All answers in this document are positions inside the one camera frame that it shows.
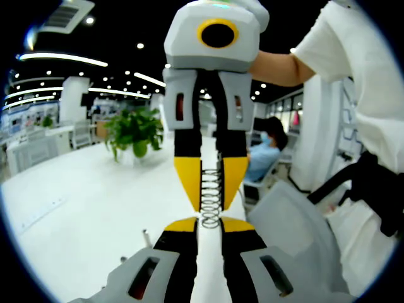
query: face mask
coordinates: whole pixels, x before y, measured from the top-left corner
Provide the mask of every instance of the face mask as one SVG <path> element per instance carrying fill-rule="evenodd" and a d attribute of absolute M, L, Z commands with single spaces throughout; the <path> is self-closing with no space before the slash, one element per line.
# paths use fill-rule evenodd
<path fill-rule="evenodd" d="M 261 140 L 263 143 L 269 145 L 272 142 L 272 139 L 268 137 L 268 134 L 264 131 L 261 132 Z"/>

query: blue shirt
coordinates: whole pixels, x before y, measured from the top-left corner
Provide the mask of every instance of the blue shirt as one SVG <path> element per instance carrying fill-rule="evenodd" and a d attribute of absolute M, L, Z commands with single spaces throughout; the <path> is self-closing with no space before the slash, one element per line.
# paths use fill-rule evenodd
<path fill-rule="evenodd" d="M 270 147 L 267 143 L 261 143 L 250 148 L 250 162 L 248 164 L 244 179 L 251 182 L 256 182 L 264 177 L 270 169 L 273 162 L 280 155 L 280 150 L 277 147 Z"/>

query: dark hair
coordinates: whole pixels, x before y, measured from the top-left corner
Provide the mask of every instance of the dark hair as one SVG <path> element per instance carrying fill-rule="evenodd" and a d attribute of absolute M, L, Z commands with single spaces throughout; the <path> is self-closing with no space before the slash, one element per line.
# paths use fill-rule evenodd
<path fill-rule="evenodd" d="M 283 150 L 288 144 L 288 136 L 285 134 L 283 130 L 282 122 L 277 117 L 270 117 L 265 122 L 265 131 L 268 133 L 268 136 L 271 136 L 275 139 L 276 145 L 279 150 Z"/>

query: metal spring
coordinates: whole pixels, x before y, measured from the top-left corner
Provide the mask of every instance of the metal spring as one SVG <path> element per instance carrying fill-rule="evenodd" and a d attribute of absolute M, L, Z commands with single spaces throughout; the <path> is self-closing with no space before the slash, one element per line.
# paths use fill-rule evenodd
<path fill-rule="evenodd" d="M 207 229 L 214 229 L 220 224 L 221 176 L 222 174 L 217 169 L 202 170 L 201 223 Z"/>

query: ceiling vent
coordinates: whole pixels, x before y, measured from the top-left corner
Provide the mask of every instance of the ceiling vent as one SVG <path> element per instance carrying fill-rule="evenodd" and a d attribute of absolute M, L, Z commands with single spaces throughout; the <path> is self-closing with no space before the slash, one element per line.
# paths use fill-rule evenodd
<path fill-rule="evenodd" d="M 86 0 L 64 1 L 39 31 L 70 34 L 94 6 Z"/>

